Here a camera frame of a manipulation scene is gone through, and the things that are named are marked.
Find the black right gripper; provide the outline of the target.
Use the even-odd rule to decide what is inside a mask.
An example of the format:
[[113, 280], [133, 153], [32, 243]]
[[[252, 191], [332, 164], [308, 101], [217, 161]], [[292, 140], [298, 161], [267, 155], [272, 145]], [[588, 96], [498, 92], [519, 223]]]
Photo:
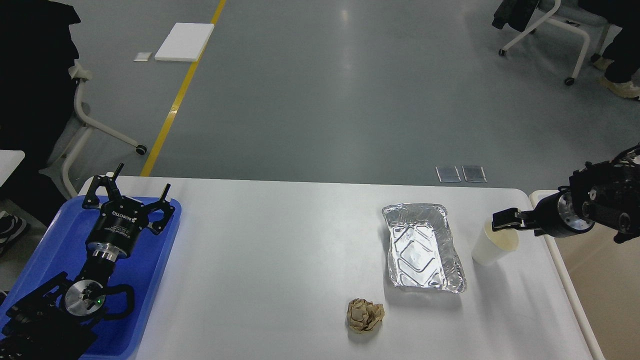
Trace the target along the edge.
[[491, 219], [494, 232], [534, 230], [535, 236], [549, 235], [557, 239], [585, 234], [594, 226], [594, 221], [582, 219], [576, 214], [569, 190], [542, 198], [533, 211], [511, 207], [495, 212]]

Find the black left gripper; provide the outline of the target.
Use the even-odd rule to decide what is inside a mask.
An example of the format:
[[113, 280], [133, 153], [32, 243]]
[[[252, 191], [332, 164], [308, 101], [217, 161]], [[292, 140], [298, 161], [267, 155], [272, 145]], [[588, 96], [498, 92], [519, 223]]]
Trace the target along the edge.
[[[89, 185], [82, 208], [98, 210], [99, 216], [86, 239], [86, 251], [89, 256], [105, 253], [108, 260], [128, 259], [142, 230], [149, 229], [159, 235], [167, 227], [175, 207], [167, 200], [171, 184], [166, 184], [155, 202], [141, 201], [123, 196], [117, 185], [124, 164], [120, 163], [112, 175], [95, 175]], [[106, 191], [107, 202], [100, 202], [97, 191]], [[161, 212], [162, 217], [150, 221], [149, 215]]]

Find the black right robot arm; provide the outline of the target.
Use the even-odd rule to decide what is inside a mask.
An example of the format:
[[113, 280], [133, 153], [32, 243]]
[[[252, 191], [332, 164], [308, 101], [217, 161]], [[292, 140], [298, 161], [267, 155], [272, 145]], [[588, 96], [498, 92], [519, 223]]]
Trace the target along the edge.
[[582, 235], [600, 224], [615, 231], [614, 243], [640, 234], [639, 146], [617, 153], [608, 161], [585, 162], [567, 185], [538, 201], [531, 210], [507, 208], [492, 215], [494, 232], [532, 230], [556, 239]]

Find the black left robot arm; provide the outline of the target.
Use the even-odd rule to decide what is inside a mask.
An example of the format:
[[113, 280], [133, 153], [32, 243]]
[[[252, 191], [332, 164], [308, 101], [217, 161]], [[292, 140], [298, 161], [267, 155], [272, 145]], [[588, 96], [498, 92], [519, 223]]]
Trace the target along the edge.
[[62, 205], [1, 305], [3, 360], [125, 360], [140, 344], [181, 205], [96, 175]]

